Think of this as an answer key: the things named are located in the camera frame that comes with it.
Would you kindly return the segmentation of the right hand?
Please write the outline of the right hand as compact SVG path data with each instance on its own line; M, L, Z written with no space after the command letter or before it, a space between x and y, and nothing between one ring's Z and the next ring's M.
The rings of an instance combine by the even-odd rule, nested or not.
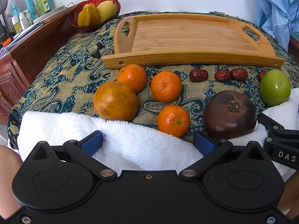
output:
M294 219L299 213L299 172L296 171L286 182L283 195L277 208L281 211L288 211L287 217Z

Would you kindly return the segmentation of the left hand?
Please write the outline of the left hand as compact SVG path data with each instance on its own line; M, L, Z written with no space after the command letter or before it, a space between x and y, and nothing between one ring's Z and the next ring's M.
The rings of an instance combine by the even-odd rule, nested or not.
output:
M0 154L0 212L7 219L20 208L12 191L12 181L23 162L16 152L6 146L1 145Z

